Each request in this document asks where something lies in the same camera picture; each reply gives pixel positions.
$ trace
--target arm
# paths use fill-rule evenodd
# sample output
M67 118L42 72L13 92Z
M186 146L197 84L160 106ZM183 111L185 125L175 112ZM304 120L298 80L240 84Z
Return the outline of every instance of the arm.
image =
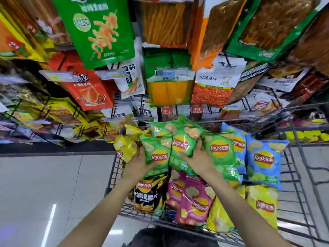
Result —
M113 190L70 232L57 247L101 247L120 213L128 193L158 164L146 166L144 148L126 164L125 173Z
M239 193L223 179L213 164L212 159L199 139L193 157L181 157L200 175L215 191L225 211L238 229L246 246L252 247L291 247L291 245L265 219L252 208Z

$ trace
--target pink lay's chip bag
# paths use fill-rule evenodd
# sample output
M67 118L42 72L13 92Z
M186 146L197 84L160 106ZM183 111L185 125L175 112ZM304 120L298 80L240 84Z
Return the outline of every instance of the pink lay's chip bag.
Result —
M187 176L175 223L203 226L215 196L211 187L198 179Z
M182 193L185 188L186 172L172 169L168 183L166 203L171 207L178 209Z

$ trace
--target blue lay's chip bag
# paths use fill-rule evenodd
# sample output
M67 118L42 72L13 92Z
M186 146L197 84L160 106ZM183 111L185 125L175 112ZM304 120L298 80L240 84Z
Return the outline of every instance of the blue lay's chip bag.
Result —
M251 135L247 139L247 175L248 180L280 188L281 154L289 140L255 140Z
M232 131L234 132L233 137L233 149L236 157L238 158L238 162L236 163L236 168L239 171L239 174L247 174L246 166L245 166L245 157L246 157L246 133L241 129L229 126L225 122L222 123L221 132L224 131Z

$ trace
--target black chip bag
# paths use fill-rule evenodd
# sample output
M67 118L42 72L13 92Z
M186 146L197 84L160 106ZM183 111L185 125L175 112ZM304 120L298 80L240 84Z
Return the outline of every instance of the black chip bag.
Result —
M134 189L134 207L142 213L163 216L164 199L167 189L167 175L141 179Z

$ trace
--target hand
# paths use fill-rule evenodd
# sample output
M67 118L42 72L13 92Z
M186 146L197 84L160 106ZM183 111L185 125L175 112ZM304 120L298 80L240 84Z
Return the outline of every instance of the hand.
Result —
M151 164L146 165L144 147L141 147L135 156L126 164L124 175L121 179L124 179L125 182L134 187L148 171L159 164L159 161L153 161Z
M202 140L198 139L193 150L193 157L189 158L183 152L178 152L177 155L181 157L187 164L200 175L203 179L213 172L217 172L212 158L208 156L207 151L202 145Z

